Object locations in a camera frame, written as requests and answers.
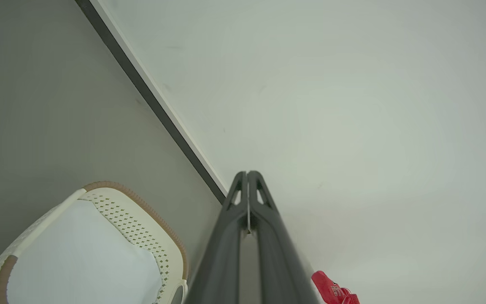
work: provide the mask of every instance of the red object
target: red object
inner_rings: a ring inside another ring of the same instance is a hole
[[[359,304],[357,295],[330,280],[323,271],[316,271],[312,281],[327,304]]]

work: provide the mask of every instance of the brown shoe trim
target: brown shoe trim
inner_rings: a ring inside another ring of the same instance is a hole
[[[6,258],[5,262],[0,269],[0,304],[8,304],[6,298],[6,291],[8,285],[8,279],[10,278],[10,273],[12,268],[18,261],[18,258],[14,255],[10,255]]]
[[[127,195],[131,200],[133,200],[133,202],[140,206],[143,211],[146,211],[160,225],[160,227],[164,229],[166,233],[168,233],[172,241],[174,241],[176,246],[179,248],[181,256],[183,257],[183,279],[186,280],[189,275],[189,262],[187,261],[187,252],[185,251],[185,247],[183,246],[183,242],[181,242],[181,239],[179,239],[177,234],[170,228],[170,226],[164,221],[164,219],[162,219],[162,217],[160,217],[160,215],[155,212],[155,210],[151,208],[151,206],[149,206],[145,202],[145,200],[143,200],[131,189],[125,187],[124,185],[121,185],[120,183],[102,181],[90,183],[89,185],[84,186],[84,189],[88,192],[97,188],[112,188]]]

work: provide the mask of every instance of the gray floor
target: gray floor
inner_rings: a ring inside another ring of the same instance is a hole
[[[127,185],[191,266],[220,204],[73,0],[0,0],[0,253],[81,186]]]

